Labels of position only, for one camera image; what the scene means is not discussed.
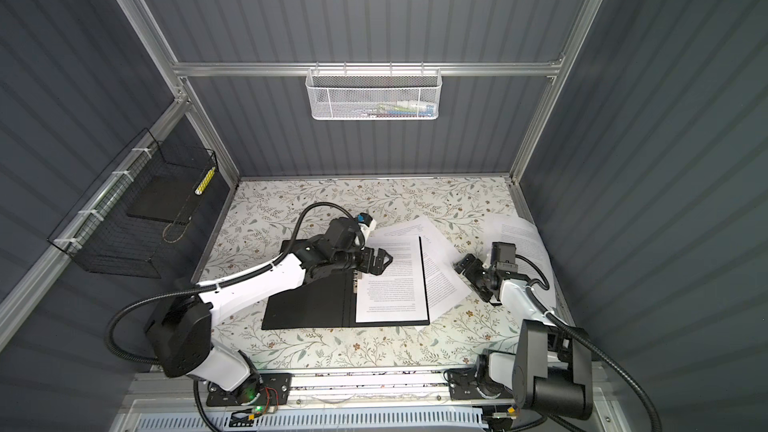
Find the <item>orange folder black inside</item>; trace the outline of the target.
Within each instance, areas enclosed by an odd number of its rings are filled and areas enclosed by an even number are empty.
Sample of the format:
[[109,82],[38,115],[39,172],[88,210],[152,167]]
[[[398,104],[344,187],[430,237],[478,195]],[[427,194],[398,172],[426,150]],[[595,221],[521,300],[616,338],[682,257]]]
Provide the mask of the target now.
[[354,324],[357,282],[362,274],[345,271],[270,297],[261,329],[364,327]]

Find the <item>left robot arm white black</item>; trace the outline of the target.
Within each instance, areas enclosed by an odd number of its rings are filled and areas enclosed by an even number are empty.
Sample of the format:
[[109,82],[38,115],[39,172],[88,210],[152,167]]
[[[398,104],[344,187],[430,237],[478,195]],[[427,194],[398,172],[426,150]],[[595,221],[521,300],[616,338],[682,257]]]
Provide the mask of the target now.
[[375,228],[367,213],[335,218],[323,233],[283,241],[277,259],[212,281],[209,292],[160,300],[145,335],[165,374],[228,392],[257,387],[248,354],[225,336],[248,312],[267,330],[349,325],[356,274],[379,276],[393,261],[368,245]]

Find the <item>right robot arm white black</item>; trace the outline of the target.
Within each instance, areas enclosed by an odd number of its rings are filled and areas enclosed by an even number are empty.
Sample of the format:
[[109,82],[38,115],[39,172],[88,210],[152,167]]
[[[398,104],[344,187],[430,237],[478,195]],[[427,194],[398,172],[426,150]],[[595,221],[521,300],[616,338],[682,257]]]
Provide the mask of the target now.
[[514,312],[520,320],[515,352],[481,353],[469,383],[485,398],[512,394],[515,404],[541,415],[587,420],[593,412],[591,352],[566,334],[546,314],[534,294],[550,283],[530,259],[514,253],[499,256],[486,267],[472,254],[454,264],[472,289],[487,303]]

